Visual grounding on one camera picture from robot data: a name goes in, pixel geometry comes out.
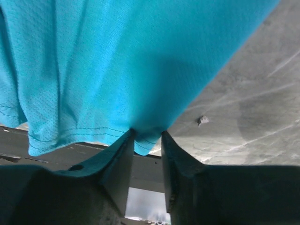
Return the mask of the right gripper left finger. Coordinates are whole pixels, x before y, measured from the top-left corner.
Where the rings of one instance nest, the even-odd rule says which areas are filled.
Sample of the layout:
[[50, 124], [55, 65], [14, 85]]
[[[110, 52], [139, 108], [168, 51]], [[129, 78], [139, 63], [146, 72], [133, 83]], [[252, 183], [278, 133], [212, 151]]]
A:
[[100, 187], [125, 216], [134, 158], [135, 131], [130, 129], [106, 149], [68, 170], [57, 171], [64, 177], [88, 180]]

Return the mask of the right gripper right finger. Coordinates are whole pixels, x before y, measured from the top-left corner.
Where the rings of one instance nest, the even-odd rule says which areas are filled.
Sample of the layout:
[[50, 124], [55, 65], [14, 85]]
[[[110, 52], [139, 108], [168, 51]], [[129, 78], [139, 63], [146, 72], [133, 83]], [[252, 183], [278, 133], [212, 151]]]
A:
[[161, 136], [165, 202], [168, 213], [211, 213], [208, 168], [164, 131]]

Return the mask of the teal t-shirt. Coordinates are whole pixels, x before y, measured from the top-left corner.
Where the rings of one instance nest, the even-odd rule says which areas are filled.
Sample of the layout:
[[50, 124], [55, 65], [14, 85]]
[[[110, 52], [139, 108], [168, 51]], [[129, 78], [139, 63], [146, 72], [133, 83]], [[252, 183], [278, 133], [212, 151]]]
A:
[[3, 0], [0, 122], [29, 154], [112, 144], [147, 155], [277, 0]]

